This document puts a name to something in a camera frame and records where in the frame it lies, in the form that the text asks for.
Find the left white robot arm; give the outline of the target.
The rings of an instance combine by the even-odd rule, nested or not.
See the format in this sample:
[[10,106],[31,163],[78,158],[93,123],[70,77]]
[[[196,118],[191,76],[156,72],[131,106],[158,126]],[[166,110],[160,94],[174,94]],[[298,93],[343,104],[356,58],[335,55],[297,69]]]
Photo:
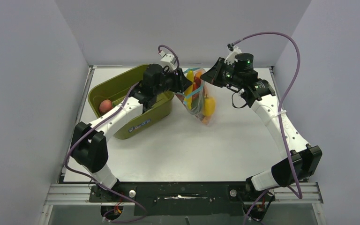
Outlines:
[[87,170],[85,176],[105,190],[112,189],[119,180],[107,164],[108,140],[131,120],[147,112],[159,94],[167,91],[181,93],[192,85],[181,68],[171,71],[167,66],[149,64],[142,79],[130,87],[119,105],[92,122],[79,122],[75,126],[65,166],[72,157]]

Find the pink toy peach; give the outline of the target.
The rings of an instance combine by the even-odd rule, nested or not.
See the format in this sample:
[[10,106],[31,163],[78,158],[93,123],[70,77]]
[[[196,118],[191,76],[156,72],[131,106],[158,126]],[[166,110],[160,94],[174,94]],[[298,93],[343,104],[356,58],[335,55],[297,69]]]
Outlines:
[[99,105],[99,112],[101,115],[106,114],[113,109],[113,103],[109,99],[102,101]]

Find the clear zip top bag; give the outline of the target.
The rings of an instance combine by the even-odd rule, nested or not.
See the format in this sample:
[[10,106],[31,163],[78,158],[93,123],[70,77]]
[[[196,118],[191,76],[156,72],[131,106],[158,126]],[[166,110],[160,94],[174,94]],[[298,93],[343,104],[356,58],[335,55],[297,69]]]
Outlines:
[[[185,76],[187,77],[187,73],[189,70],[192,70],[195,74],[195,72],[197,71],[202,71],[202,73],[205,73],[205,69],[203,68],[200,68],[200,67],[197,67],[197,68],[189,68],[187,69],[184,74]],[[200,107],[201,107],[201,103],[200,101],[202,100],[203,98],[203,89],[206,88],[208,91],[209,91],[209,88],[208,88],[208,83],[203,81],[202,80],[202,83],[201,83],[201,86],[200,86],[200,91],[198,92],[197,90],[196,91],[192,91],[191,94],[189,94],[187,97],[192,97],[192,104],[191,104],[191,110],[189,110],[183,103],[184,101],[184,98],[185,98],[185,95],[184,95],[184,92],[183,93],[176,93],[176,97],[178,98],[178,100],[181,101],[181,103],[183,104],[183,106],[185,107],[185,109],[193,116],[195,116],[200,122],[201,122],[201,113],[200,113]]]

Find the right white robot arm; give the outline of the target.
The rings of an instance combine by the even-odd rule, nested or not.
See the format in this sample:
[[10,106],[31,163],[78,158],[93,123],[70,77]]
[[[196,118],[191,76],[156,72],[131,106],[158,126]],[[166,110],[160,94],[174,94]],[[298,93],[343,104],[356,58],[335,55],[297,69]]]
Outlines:
[[304,139],[280,106],[274,88],[261,79],[253,68],[253,55],[239,53],[232,63],[219,58],[201,79],[217,87],[226,87],[243,98],[261,119],[283,158],[270,169],[247,178],[245,194],[257,200],[265,189],[287,187],[312,176],[323,155],[319,146]]

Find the yellow toy banana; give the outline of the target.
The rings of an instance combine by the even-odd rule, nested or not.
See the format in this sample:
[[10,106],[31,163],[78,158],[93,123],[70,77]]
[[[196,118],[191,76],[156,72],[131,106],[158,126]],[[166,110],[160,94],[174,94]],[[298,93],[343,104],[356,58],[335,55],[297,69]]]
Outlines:
[[194,72],[192,70],[188,71],[187,79],[191,82],[191,85],[184,91],[185,98],[183,103],[189,110],[191,110],[192,97],[188,97],[188,95],[193,91]]

